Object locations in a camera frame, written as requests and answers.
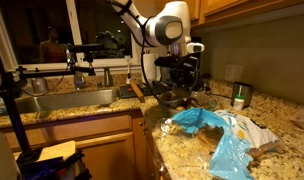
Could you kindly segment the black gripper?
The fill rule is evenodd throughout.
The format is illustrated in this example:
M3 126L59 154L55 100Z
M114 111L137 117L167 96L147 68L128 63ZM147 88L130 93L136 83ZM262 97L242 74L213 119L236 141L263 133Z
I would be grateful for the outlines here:
M170 87L192 88L199 77L199 59L191 55L158 57L154 64L168 69L165 83Z

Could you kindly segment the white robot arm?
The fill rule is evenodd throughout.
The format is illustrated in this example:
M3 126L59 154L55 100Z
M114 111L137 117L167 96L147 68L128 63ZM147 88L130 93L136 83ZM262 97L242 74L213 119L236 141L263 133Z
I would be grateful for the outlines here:
M132 0L108 2L128 25L141 47L168 48L170 54L158 57L154 64L169 69L169 86L192 88L197 84L199 61L191 57L191 54L202 52L205 46L191 40L189 8L186 2L168 2L159 14L149 18L140 14Z

